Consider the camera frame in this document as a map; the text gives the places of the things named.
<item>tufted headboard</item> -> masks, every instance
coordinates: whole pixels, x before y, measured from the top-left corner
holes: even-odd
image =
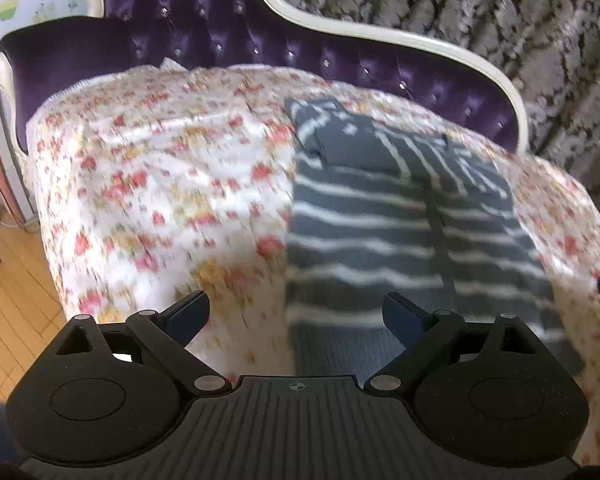
[[[526,113],[509,79],[458,46],[312,16],[283,0],[88,0],[90,16],[23,28],[0,42],[0,88],[24,153],[26,123],[81,79],[159,65],[263,63],[407,97],[510,151],[526,149]]]

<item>floral curtain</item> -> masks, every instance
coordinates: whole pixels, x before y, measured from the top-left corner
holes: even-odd
[[[518,87],[530,149],[579,179],[600,209],[600,0],[287,0],[402,28],[485,57]]]

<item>wooden floor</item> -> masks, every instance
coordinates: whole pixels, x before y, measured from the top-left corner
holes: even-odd
[[[0,220],[14,223],[5,213]],[[40,234],[0,225],[0,259],[0,400],[6,400],[65,320]]]

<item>bed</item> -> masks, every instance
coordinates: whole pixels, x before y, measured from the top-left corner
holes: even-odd
[[[0,42],[11,140],[68,316],[117,321],[200,286],[215,306],[191,351],[232,378],[292,372],[277,305],[293,149],[289,122],[272,111],[280,92],[328,94],[383,123],[450,135],[507,177],[586,365],[578,380],[591,417],[576,458],[600,463],[600,216],[577,183],[525,155],[525,108],[504,74],[457,46],[282,0],[88,0],[88,9]],[[192,92],[213,99],[192,111]],[[173,126],[174,114],[189,122]],[[178,135],[161,144],[170,128]],[[232,153],[248,166],[227,173]],[[250,230],[248,246],[209,235],[231,222]]]

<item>floral bedspread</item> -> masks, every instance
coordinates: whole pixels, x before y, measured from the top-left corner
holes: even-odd
[[[425,108],[287,68],[185,72],[165,63],[82,82],[27,129],[43,241],[66,315],[116,322],[191,290],[211,298],[189,349],[232,381],[293,374],[283,317],[294,142],[285,97],[334,96],[389,126],[446,133],[493,159],[541,253],[574,346],[600,463],[600,216],[547,162],[504,152]]]

